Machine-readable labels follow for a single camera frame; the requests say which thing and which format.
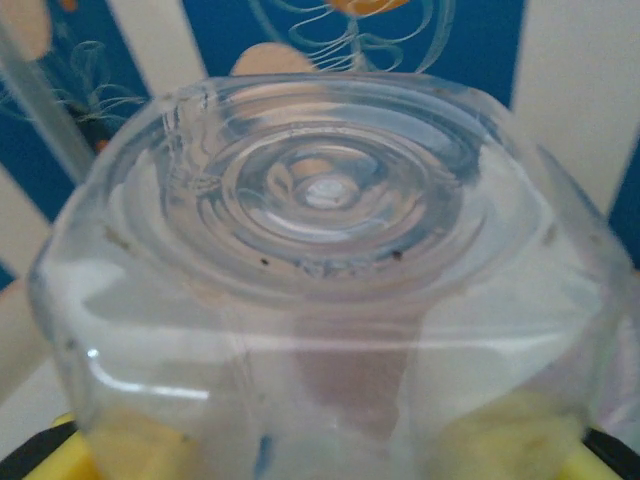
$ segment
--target yellow object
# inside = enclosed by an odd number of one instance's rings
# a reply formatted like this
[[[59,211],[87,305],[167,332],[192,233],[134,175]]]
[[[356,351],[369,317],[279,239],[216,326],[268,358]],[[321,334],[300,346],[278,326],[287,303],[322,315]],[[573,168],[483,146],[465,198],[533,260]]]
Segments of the yellow object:
[[[74,433],[25,480],[102,480],[87,444],[79,432]]]
[[[105,473],[118,480],[186,480],[197,465],[193,440],[134,412],[113,412],[90,441]]]
[[[546,396],[513,392],[445,428],[436,444],[432,477],[551,479],[581,445],[582,431],[578,418],[561,413]]]
[[[53,426],[72,420],[70,414],[63,415],[53,422]],[[107,462],[113,478],[191,478],[191,470],[196,463],[194,442],[166,426],[133,413],[121,412],[113,420],[92,438],[99,444],[101,460]],[[127,428],[127,425],[133,424],[131,422],[136,425],[136,433]],[[104,480],[104,477],[98,472],[85,439],[80,432],[76,432],[29,473],[25,480]],[[591,450],[580,444],[564,462],[556,480],[620,480],[620,477]]]
[[[581,445],[565,462],[556,480],[620,480],[620,477]]]

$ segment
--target white stripe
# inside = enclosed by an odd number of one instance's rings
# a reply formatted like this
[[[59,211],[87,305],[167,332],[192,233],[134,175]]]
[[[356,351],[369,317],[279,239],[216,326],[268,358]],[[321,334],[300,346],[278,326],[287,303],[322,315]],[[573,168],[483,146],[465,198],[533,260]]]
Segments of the white stripe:
[[[0,166],[0,258],[23,276],[43,242],[49,224]]]
[[[32,435],[51,427],[56,417],[70,410],[51,358],[40,364],[17,389],[6,393],[11,396],[0,405],[0,458]]]
[[[640,121],[638,0],[530,0],[514,109],[608,212]]]
[[[0,331],[2,404],[43,360],[46,352],[44,339],[31,318],[26,287],[21,280],[0,293]]]
[[[163,95],[207,76],[180,0],[108,3],[153,95]]]

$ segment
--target orange flower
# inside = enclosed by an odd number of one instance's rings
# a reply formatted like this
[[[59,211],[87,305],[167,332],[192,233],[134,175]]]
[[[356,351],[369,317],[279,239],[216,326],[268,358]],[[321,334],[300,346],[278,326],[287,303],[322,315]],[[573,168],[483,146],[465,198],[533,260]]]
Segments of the orange flower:
[[[100,153],[102,150],[104,150],[107,147],[108,143],[108,140],[98,140],[95,145],[96,153]]]
[[[75,12],[78,9],[78,0],[60,0],[60,6],[65,12]]]
[[[328,0],[328,2],[347,15],[371,15],[401,7],[409,0]]]

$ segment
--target transparent plastic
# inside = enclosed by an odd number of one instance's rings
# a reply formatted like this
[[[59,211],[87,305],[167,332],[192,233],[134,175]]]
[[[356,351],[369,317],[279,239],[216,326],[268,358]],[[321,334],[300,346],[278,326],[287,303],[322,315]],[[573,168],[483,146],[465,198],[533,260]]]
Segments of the transparent plastic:
[[[341,74],[153,101],[30,290],[107,478],[550,480],[630,278],[498,102]]]
[[[615,336],[598,425],[640,454],[640,277]]]

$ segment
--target concentric circle pattern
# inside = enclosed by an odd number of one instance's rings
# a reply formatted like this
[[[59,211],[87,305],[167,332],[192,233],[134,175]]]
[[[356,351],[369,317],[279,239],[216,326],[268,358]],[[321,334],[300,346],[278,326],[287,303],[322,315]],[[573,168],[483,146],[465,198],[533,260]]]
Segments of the concentric circle pattern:
[[[477,115],[437,90],[289,81],[179,104],[151,152],[169,172],[163,228],[190,268],[251,294],[363,300],[428,287],[496,221],[483,182],[513,183],[514,205],[527,196]],[[482,165],[488,146],[499,153]],[[498,253],[483,247],[456,275]]]

